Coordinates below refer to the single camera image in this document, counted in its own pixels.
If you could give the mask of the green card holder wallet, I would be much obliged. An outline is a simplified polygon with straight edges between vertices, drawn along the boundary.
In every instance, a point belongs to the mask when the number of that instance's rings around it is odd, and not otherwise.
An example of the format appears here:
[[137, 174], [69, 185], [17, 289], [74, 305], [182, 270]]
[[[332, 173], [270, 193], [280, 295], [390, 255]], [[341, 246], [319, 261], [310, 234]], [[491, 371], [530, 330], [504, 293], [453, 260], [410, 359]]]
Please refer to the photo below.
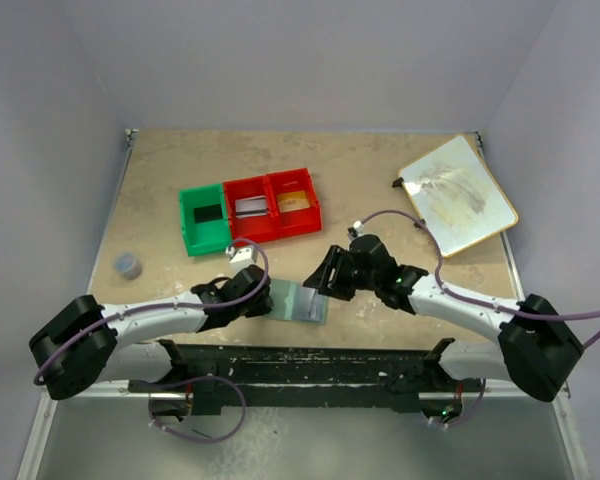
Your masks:
[[313, 325], [326, 323], [328, 298], [316, 289], [306, 288], [297, 282], [272, 279], [270, 298], [273, 305], [265, 318]]

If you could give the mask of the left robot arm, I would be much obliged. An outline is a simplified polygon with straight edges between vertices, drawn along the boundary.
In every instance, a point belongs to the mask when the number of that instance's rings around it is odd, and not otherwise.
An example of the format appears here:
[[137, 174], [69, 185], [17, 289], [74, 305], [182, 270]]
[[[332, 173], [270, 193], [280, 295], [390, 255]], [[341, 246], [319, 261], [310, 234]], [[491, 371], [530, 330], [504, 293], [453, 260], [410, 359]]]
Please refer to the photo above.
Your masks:
[[241, 317], [264, 315], [272, 305], [268, 271], [257, 265], [156, 302], [100, 304], [82, 295], [29, 340], [38, 367], [33, 383], [54, 400], [103, 381], [155, 383], [178, 363], [161, 337], [224, 328]]

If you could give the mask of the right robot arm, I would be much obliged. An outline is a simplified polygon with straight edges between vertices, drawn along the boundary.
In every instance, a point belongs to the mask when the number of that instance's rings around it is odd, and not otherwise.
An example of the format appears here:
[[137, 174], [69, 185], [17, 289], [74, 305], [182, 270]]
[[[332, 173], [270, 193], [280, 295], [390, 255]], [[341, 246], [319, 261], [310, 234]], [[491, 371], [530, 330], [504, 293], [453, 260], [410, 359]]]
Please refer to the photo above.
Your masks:
[[400, 264], [375, 235], [333, 245], [304, 286], [349, 301], [360, 290], [412, 315], [444, 320], [483, 337], [453, 340], [433, 357], [451, 379], [510, 381], [535, 400], [551, 402], [580, 360], [584, 347], [551, 304], [537, 295], [517, 302], [477, 295], [462, 301], [440, 287], [434, 275]]

